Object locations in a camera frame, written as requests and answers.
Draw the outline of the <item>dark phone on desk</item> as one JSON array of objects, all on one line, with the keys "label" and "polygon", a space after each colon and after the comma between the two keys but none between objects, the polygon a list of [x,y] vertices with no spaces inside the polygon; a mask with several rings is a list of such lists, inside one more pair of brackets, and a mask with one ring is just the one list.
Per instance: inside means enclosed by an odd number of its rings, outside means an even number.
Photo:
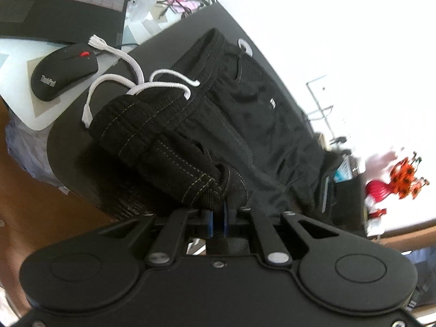
[{"label": "dark phone on desk", "polygon": [[317,211],[320,214],[328,214],[331,211],[335,196],[335,183],[331,176],[325,175],[319,183]]}]

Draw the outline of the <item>black box on desk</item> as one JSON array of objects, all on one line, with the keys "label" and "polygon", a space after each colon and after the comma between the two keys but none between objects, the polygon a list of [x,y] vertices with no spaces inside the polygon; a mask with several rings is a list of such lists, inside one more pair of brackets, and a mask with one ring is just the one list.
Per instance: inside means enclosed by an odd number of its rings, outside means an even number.
[{"label": "black box on desk", "polygon": [[335,196],[331,207],[333,224],[360,237],[367,237],[367,209],[365,207],[365,177],[335,183]]}]

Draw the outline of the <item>brown fish oil bottle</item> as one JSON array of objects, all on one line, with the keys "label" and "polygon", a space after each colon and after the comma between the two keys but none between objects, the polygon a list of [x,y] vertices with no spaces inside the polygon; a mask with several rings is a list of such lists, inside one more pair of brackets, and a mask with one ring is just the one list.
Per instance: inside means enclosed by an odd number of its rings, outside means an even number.
[{"label": "brown fish oil bottle", "polygon": [[343,157],[343,162],[337,168],[333,180],[335,183],[349,181],[353,179],[353,157],[346,155]]}]

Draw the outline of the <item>red ribbed vase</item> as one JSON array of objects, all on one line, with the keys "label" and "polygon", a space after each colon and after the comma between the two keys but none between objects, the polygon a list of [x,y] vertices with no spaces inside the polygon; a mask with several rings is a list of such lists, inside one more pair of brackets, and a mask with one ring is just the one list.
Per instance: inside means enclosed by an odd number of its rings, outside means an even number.
[{"label": "red ribbed vase", "polygon": [[372,180],[366,184],[366,199],[367,207],[374,207],[376,204],[383,202],[388,196],[394,193],[391,184],[381,180]]}]

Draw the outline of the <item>silver desk grommet left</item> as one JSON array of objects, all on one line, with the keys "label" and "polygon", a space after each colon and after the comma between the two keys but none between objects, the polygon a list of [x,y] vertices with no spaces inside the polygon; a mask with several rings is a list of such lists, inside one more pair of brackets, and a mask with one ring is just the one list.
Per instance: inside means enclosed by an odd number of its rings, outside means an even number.
[{"label": "silver desk grommet left", "polygon": [[237,41],[238,47],[249,57],[253,56],[253,50],[250,44],[243,38],[239,38]]}]

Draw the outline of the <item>black ThinkPad mouse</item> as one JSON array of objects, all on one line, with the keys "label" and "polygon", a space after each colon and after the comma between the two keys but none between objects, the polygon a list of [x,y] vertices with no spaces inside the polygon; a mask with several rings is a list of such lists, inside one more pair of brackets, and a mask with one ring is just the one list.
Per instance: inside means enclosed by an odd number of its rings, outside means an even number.
[{"label": "black ThinkPad mouse", "polygon": [[30,77],[30,88],[40,101],[53,101],[73,83],[94,75],[98,60],[90,45],[72,44],[43,58]]}]

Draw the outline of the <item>white mouse pad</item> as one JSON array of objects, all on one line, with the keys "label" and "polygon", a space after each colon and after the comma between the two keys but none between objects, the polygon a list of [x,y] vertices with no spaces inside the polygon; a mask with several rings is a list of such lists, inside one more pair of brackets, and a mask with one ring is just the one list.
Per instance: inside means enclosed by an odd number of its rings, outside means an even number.
[{"label": "white mouse pad", "polygon": [[52,124],[119,57],[86,46],[1,39],[1,100],[40,131]]}]

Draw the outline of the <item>laptop computer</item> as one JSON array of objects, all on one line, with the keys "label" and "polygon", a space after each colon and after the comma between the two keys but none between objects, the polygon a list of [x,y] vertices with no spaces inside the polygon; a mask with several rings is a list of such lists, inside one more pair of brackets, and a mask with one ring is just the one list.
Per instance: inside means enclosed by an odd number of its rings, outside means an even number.
[{"label": "laptop computer", "polygon": [[1,0],[1,37],[120,47],[129,0]]}]

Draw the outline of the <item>white wall socket panel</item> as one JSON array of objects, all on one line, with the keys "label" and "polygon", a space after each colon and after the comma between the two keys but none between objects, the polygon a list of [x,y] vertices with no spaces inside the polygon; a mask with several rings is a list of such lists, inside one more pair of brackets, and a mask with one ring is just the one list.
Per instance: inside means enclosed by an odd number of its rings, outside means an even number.
[{"label": "white wall socket panel", "polygon": [[327,75],[323,75],[306,82],[306,88],[313,102],[313,109],[307,113],[308,120],[313,127],[315,127],[314,124],[320,125],[331,137],[334,137],[335,133],[329,119],[334,109],[334,104],[330,99],[330,79]]}]

